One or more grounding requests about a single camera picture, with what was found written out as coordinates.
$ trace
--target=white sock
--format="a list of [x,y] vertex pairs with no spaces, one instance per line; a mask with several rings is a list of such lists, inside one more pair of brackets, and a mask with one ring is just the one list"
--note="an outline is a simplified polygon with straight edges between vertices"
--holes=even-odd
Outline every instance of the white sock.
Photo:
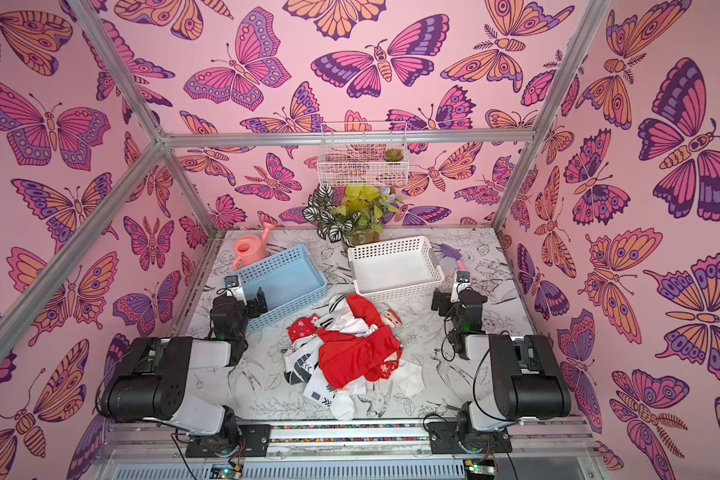
[[403,390],[403,395],[412,397],[424,390],[422,366],[407,360],[400,360],[400,366],[389,376],[394,384]]

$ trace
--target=potted plant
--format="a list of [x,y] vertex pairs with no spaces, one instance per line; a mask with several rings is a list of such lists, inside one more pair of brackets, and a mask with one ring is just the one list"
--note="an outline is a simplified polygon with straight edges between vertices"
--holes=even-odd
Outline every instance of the potted plant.
[[339,202],[333,187],[319,185],[309,195],[305,220],[317,225],[320,238],[330,242],[342,241],[346,246],[378,242],[384,215],[400,211],[391,205],[391,189],[352,185],[344,193]]

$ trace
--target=white wire basket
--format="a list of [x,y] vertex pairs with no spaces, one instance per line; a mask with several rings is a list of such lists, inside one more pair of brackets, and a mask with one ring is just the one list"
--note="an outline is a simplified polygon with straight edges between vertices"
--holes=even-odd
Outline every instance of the white wire basket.
[[[411,164],[408,142],[405,141],[408,129],[405,122],[366,121],[366,124],[378,125],[378,130],[353,131],[346,135],[346,126],[352,123],[332,121],[321,124],[322,139],[317,159],[320,185],[404,187],[408,184]],[[394,163],[384,161],[384,153],[390,149],[400,150],[403,159]]]

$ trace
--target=santa print sock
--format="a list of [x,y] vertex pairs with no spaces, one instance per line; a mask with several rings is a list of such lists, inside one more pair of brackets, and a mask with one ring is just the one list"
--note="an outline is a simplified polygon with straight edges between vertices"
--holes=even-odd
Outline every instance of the santa print sock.
[[327,342],[320,347],[318,361],[328,383],[340,389],[383,363],[400,347],[392,329],[384,325],[365,338]]

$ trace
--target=red christmas sock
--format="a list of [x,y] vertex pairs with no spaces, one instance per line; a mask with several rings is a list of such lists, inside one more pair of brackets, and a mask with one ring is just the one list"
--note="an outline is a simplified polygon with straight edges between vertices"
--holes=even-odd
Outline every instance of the red christmas sock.
[[362,318],[368,324],[368,326],[376,325],[378,328],[382,328],[382,316],[379,315],[376,307],[365,297],[353,293],[347,296],[347,304],[349,309],[352,310],[352,314],[355,318]]
[[384,362],[400,346],[401,343],[394,338],[392,329],[384,325],[365,338],[327,342],[321,346],[320,369],[331,386],[341,389]]

